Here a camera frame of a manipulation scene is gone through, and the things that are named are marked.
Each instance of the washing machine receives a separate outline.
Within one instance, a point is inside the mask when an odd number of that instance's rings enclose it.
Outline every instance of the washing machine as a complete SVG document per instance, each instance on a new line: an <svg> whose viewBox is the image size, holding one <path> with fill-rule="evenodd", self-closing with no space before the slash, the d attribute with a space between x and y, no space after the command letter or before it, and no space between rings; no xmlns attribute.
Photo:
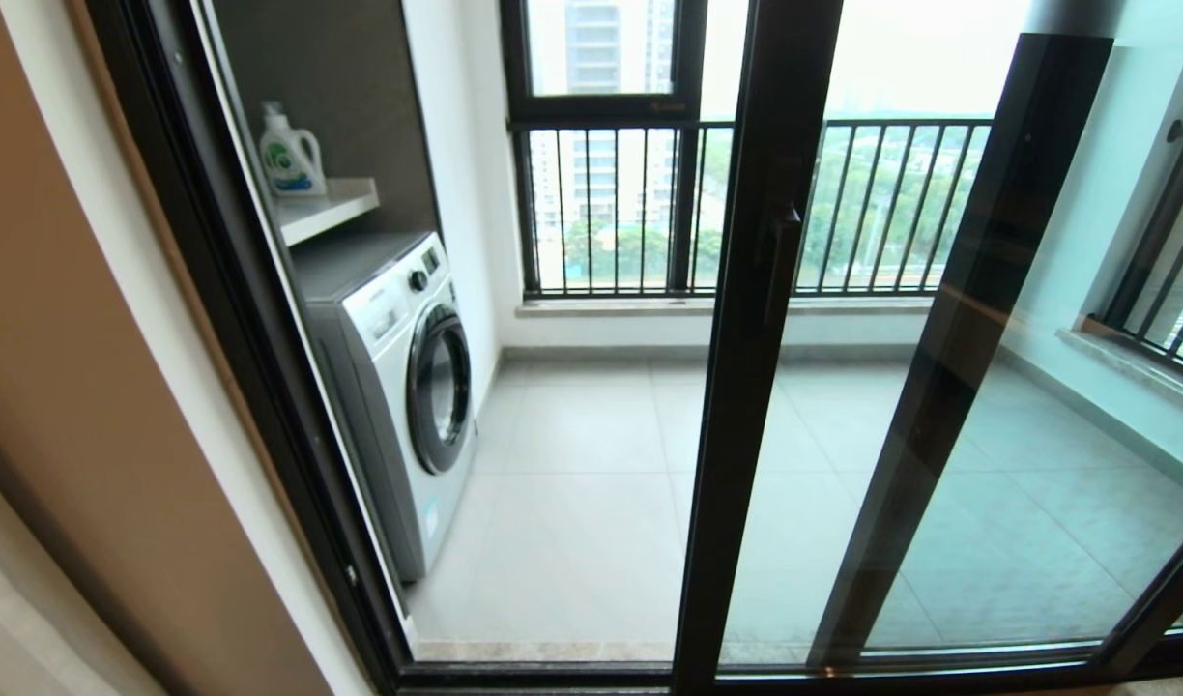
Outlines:
<svg viewBox="0 0 1183 696"><path fill-rule="evenodd" d="M432 569L467 481L467 336L441 239L330 234L292 250L309 334L394 572Z"/></svg>

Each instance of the black door frame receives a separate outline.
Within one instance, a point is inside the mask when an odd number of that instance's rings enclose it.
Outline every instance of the black door frame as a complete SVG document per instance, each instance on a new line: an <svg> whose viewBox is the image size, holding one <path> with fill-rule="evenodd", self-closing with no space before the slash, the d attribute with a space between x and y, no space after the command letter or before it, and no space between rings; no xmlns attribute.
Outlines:
<svg viewBox="0 0 1183 696"><path fill-rule="evenodd" d="M720 284L724 290L716 304L716 342L704 410L707 419L700 437L698 495L674 664L412 664L388 595L387 569L376 562L371 534L358 514L299 327L261 234L251 182L243 176L214 67L203 51L199 19L176 0L105 0L88 6L119 104L183 260L341 620L379 691L537 688L636 692L644 688L662 692L673 687L680 692L834 694L852 683L865 694L965 694L1183 674L1183 631L1170 633L1165 631L1170 623L1162 620L1183 611L1183 549L1103 644L1097 652L1101 659L1069 656L1053 665L1058 651L1036 651L1033 662L1020 660L1002 671L1006 663L998 659L990 662L990 669L972 669L972 662L946 656L864 657L855 669L842 672L788 665L771 675L763 674L765 670L755 670L759 674L749 677L733 670L718 674L716 658L754 477L752 464L730 466L729 455L741 456L745 451L742 444L758 450L780 343L777 316L783 316L774 290L783 285L787 299L790 278L783 283L776 278L784 277L786 268L791 275L795 264L800 221L791 214L791 204L804 199L796 194L804 192L809 178L799 175L813 167L813 159L806 157L813 155L814 146L809 137L790 134L784 149L764 155L759 146L763 134L786 137L774 130L782 123L745 102L738 112L746 128L735 134L742 161L732 173L733 181L741 183L731 185L743 194L730 213L726 251L720 259L720 278L728 286ZM795 118L800 127L817 133L822 98L816 101L817 109L809 102L827 89L827 75L812 75L809 66L830 70L839 2L756 0L751 13L754 39L749 49L755 50L748 51L745 60L746 92L776 92L774 88L783 79L806 84L810 92L804 92L806 104L794 104ZM830 36L827 28L833 30ZM780 45L795 31L812 36L807 43L787 45L790 53L786 54ZM807 70L796 70L791 62L786 66L787 56L808 60L802 63ZM755 128L761 129L759 140L742 133ZM771 360L751 362L769 356ZM733 378L743 382L733 382ZM896 423L892 431L890 440L893 436L910 439L897 432ZM881 492L873 485L871 495ZM718 561L728 563L717 566Z"/></svg>

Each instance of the balcony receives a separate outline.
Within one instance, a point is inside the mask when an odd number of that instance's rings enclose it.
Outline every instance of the balcony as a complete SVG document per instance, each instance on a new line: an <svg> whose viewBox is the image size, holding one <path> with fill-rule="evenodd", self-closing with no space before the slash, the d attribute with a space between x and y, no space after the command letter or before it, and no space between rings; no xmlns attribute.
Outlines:
<svg viewBox="0 0 1183 696"><path fill-rule="evenodd" d="M988 118L829 120L791 294L932 295L989 135ZM525 298L716 295L732 124L516 137Z"/></svg>

